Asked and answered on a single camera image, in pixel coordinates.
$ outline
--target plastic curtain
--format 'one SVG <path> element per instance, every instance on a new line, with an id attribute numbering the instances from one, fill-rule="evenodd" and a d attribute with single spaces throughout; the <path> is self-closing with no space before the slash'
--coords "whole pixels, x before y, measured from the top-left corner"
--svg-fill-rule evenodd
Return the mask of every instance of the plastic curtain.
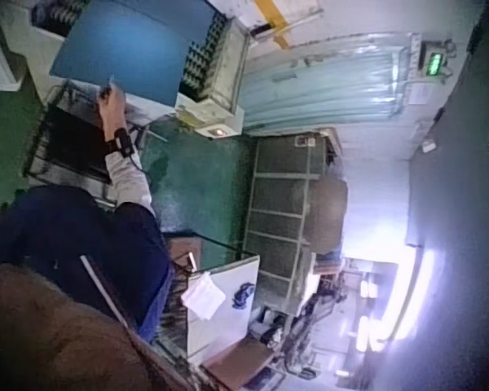
<path id="1" fill-rule="evenodd" d="M 244 130 L 261 135 L 308 125 L 383 121 L 399 112 L 410 46 L 335 42 L 339 50 L 247 74 L 239 105 Z"/>

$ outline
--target yellow bar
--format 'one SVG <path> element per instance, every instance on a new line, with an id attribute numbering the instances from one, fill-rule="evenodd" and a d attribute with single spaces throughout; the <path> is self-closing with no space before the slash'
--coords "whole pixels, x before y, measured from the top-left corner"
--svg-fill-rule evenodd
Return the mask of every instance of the yellow bar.
<path id="1" fill-rule="evenodd" d="M 288 23 L 283 14 L 280 13 L 274 0 L 255 0 L 255 4 L 258 6 L 260 12 L 274 29 L 282 29 Z M 281 49 L 288 49 L 289 45 L 284 37 L 275 37 L 274 41 L 281 47 Z"/>

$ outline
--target black wrist strap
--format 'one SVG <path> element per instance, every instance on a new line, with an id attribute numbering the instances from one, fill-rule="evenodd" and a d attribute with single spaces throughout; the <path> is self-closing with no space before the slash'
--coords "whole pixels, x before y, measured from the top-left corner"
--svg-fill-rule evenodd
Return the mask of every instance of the black wrist strap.
<path id="1" fill-rule="evenodd" d="M 118 151 L 123 157 L 131 156 L 134 153 L 134 145 L 132 145 L 132 140 L 125 128 L 116 130 L 114 139 L 107 141 L 107 154 Z"/>

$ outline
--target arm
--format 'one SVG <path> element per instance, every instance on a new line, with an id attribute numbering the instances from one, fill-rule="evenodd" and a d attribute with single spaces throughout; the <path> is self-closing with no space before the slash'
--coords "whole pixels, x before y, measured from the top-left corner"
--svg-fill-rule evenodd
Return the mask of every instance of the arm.
<path id="1" fill-rule="evenodd" d="M 107 142 L 114 139 L 116 130 L 127 127 L 123 91 L 111 83 L 109 93 L 100 96 L 98 104 Z M 125 202 L 140 204 L 155 215 L 147 179 L 141 171 L 139 154 L 135 152 L 131 158 L 124 158 L 120 152 L 114 152 L 105 156 L 105 163 L 117 193 L 117 205 Z"/>

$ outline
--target green floor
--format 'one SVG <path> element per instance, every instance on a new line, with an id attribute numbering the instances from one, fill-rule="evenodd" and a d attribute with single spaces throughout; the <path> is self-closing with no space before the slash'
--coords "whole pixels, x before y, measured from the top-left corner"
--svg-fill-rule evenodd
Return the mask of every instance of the green floor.
<path id="1" fill-rule="evenodd" d="M 21 177 L 25 153 L 42 110 L 30 78 L 20 92 L 0 92 L 0 205 L 27 187 Z M 210 141 L 170 126 L 148 137 L 143 168 L 151 178 L 154 207 L 164 232 L 195 231 L 238 245 L 248 206 L 254 141 L 246 137 Z M 225 263 L 228 252 L 204 243 L 204 267 Z"/>
<path id="2" fill-rule="evenodd" d="M 26 79 L 19 92 L 0 92 L 0 205 L 26 188 L 24 158 L 42 113 L 33 83 Z"/>

